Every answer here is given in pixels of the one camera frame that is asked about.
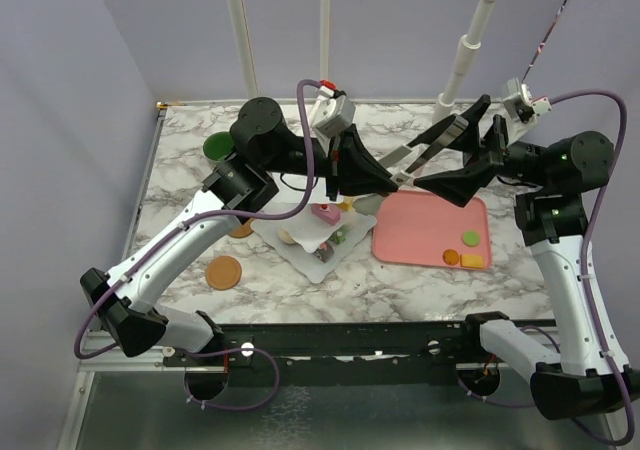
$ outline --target black cable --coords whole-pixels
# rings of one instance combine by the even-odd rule
[[[531,183],[526,182],[507,182],[504,178],[498,176],[496,177],[498,181],[504,185],[509,185],[511,187],[527,187],[527,188],[538,188],[537,185],[533,185]]]
[[[298,188],[298,187],[294,187],[292,185],[289,185],[287,182],[284,181],[284,173],[280,174],[280,181],[282,182],[282,184],[287,187],[290,188],[291,190],[294,190],[296,192],[304,192],[304,188]],[[318,177],[316,177],[315,181],[313,182],[313,188],[316,188],[316,185],[318,184]]]

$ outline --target green cup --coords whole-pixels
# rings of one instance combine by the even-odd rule
[[[217,132],[207,137],[202,145],[202,152],[207,157],[211,168],[224,160],[233,150],[233,140],[229,132]]]

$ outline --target gray floor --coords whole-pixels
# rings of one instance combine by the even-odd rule
[[[248,403],[263,389],[227,390],[225,403]],[[495,398],[527,401],[508,373]],[[605,432],[603,420],[587,419]],[[96,377],[81,450],[237,449],[575,449],[605,448],[570,422],[536,410],[504,410],[467,398],[458,387],[285,387],[265,408],[229,413],[186,404],[182,375]]]

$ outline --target wall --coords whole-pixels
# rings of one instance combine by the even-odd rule
[[[244,98],[226,0],[104,0],[158,100]],[[563,0],[501,0],[461,97],[523,75]],[[354,97],[434,98],[478,0],[331,0],[330,78]],[[244,0],[258,88],[320,68],[320,0]]]
[[[549,96],[587,87],[619,92],[629,107],[629,130],[594,235],[598,280],[618,337],[632,363],[640,367],[636,336],[640,292],[637,278],[640,179],[640,60],[637,54],[639,0],[571,0],[528,83]],[[554,107],[529,140],[549,144],[585,130],[615,140],[617,107],[588,97]],[[593,201],[590,195],[586,201]]]
[[[102,0],[0,0],[0,434],[55,448],[78,279],[122,251],[154,102]]]

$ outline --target white pole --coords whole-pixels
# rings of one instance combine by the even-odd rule
[[[249,27],[247,26],[247,15],[245,13],[244,2],[242,0],[227,0],[229,13],[231,14],[231,24],[233,35],[236,38],[236,48],[240,57],[242,76],[247,89],[247,97],[258,96],[258,82],[256,80],[256,70],[253,65],[253,55],[251,54],[251,41],[249,40]]]
[[[466,35],[463,35],[458,42],[458,50],[447,86],[444,92],[438,95],[433,120],[431,121],[432,124],[439,122],[451,113],[460,85],[462,85],[462,81],[469,71],[471,64],[473,64],[476,53],[480,49],[482,34],[487,28],[489,17],[491,17],[493,5],[496,1],[497,0],[480,0],[480,2],[478,2],[476,13],[474,13],[471,25],[469,26],[469,31]]]
[[[320,79],[329,80],[331,0],[320,0]]]

